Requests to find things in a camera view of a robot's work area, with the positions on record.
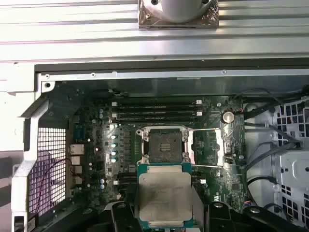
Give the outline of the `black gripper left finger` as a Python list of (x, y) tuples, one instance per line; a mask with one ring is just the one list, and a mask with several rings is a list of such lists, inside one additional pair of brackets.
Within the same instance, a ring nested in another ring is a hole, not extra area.
[(103, 212), (95, 213), (79, 226), (81, 232), (141, 232), (139, 220), (134, 216), (134, 203), (138, 184), (128, 185), (123, 202), (113, 202)]

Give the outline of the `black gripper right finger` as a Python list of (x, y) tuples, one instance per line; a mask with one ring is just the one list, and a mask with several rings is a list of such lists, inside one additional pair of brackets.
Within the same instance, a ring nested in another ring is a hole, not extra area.
[(224, 202), (210, 202), (201, 187), (192, 186), (193, 218), (202, 232), (306, 232), (259, 206), (236, 212)]

